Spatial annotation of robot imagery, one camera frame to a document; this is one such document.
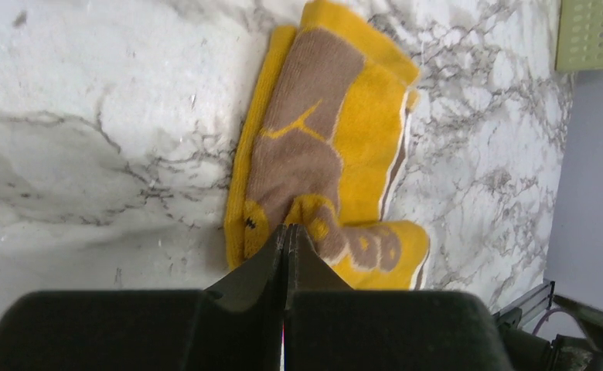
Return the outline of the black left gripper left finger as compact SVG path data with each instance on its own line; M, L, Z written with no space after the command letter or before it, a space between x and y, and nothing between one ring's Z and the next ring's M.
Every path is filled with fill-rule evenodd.
M277 370L286 232L205 290L27 294L0 319L0 370Z

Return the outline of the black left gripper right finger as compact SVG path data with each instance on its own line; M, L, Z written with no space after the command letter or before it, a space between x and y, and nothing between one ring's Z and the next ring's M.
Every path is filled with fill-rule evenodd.
M299 225L287 228L285 249L285 369L511 369L490 312L473 294L353 290Z

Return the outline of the yellow towel white trim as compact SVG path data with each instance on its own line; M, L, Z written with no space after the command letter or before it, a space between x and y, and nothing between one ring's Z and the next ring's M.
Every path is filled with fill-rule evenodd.
M233 161L223 229L239 267L300 224L352 288L419 290L430 239L387 221L411 138L418 66L344 5L312 1L271 34Z

